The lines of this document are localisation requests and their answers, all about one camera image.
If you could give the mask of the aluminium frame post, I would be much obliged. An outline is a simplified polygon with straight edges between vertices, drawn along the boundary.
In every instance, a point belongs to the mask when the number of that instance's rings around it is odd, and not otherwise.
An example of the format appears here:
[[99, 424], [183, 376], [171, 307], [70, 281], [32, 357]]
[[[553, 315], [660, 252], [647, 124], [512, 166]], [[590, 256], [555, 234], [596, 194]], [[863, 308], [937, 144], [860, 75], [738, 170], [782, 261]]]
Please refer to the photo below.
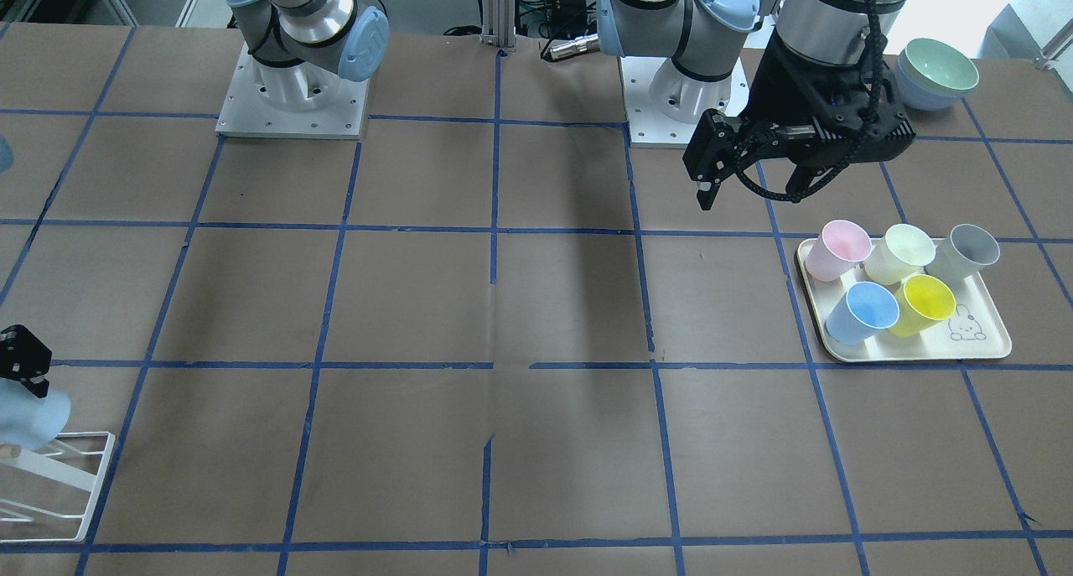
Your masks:
[[480, 41], [502, 51], [516, 49], [518, 0], [482, 0]]

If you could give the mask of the blue cup on tray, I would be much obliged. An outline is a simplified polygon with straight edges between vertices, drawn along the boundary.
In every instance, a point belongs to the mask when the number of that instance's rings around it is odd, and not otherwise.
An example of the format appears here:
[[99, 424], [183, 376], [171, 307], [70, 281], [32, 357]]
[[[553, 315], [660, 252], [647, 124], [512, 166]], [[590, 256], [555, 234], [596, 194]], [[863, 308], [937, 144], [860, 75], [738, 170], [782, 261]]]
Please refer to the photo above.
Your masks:
[[824, 330], [837, 342], [858, 345], [890, 330], [900, 319], [900, 306], [888, 289], [870, 281], [849, 287], [834, 306]]

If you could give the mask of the pink plastic cup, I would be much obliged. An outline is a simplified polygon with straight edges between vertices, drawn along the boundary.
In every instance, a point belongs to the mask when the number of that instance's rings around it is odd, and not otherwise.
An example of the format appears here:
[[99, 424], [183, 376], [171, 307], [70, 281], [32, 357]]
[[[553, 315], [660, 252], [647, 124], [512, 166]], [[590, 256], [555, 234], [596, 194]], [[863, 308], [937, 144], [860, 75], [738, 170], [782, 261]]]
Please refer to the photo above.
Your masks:
[[820, 282], [834, 282], [870, 259], [873, 240], [865, 228], [853, 221], [828, 221], [815, 238], [805, 260], [810, 277]]

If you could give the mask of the beige plastic tray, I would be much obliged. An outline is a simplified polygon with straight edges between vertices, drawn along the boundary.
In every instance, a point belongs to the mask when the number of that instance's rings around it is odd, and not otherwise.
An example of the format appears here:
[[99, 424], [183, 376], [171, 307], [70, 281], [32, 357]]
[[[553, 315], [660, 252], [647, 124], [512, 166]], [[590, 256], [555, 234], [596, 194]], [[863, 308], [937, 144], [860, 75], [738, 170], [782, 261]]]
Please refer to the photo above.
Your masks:
[[993, 360], [1011, 354], [1011, 335], [981, 274], [973, 274], [951, 287], [956, 298], [954, 314], [917, 335], [900, 338], [879, 333], [855, 345], [834, 340], [827, 333], [829, 313], [849, 287], [867, 277], [857, 266], [834, 282], [818, 282], [805, 269], [805, 260], [813, 243], [815, 239], [802, 241], [795, 251], [795, 262], [800, 269], [802, 289], [811, 317], [815, 321], [817, 338], [835, 359], [851, 363]]

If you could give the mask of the light blue plastic cup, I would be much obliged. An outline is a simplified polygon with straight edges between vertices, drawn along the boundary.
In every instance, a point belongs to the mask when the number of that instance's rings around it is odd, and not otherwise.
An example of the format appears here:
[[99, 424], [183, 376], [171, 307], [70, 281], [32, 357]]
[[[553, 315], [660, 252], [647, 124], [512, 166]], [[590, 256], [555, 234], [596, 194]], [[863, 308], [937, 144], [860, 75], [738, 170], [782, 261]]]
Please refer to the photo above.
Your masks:
[[23, 449], [42, 449], [64, 431], [70, 418], [70, 397], [50, 389], [39, 399], [19, 382], [1, 381], [1, 443]]

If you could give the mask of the yellow plastic cup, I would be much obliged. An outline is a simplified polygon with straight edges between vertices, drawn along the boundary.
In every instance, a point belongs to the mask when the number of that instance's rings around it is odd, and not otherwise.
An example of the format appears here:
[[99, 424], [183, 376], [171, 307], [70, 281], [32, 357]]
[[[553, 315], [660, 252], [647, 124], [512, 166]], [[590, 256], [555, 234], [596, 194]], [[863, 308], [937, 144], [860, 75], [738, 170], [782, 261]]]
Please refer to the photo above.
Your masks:
[[946, 283], [928, 274], [907, 277], [895, 293], [899, 314], [891, 335], [909, 338], [941, 324], [956, 312], [956, 297]]

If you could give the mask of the grey plastic cup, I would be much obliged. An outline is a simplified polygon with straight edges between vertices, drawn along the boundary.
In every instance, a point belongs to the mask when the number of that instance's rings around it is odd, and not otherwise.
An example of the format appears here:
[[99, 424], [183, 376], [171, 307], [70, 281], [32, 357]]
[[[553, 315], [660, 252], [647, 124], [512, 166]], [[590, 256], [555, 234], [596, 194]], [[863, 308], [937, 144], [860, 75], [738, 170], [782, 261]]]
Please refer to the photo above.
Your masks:
[[936, 255], [925, 267], [926, 274], [947, 285], [991, 267], [1001, 257], [1001, 247], [985, 228], [961, 223], [951, 228], [946, 239], [936, 247]]

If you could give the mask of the cream plastic cup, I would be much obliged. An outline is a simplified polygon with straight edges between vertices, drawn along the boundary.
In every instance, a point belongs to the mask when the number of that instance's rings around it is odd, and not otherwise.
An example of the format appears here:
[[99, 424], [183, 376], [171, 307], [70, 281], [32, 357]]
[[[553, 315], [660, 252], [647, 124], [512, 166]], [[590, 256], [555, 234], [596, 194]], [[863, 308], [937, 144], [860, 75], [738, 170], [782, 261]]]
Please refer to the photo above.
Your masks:
[[863, 274], [874, 283], [892, 286], [924, 269], [935, 257], [935, 241], [924, 230], [895, 224], [874, 243], [871, 255], [863, 263]]

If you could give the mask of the green and blue bowl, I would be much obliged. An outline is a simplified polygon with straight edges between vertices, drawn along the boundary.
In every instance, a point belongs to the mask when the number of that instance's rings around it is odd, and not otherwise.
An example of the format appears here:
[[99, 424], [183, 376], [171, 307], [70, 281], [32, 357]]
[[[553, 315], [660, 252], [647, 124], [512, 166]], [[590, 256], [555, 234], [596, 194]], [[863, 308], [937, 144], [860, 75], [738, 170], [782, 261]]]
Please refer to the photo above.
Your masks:
[[936, 112], [976, 90], [980, 72], [962, 51], [943, 42], [912, 39], [899, 53], [895, 76], [905, 105]]

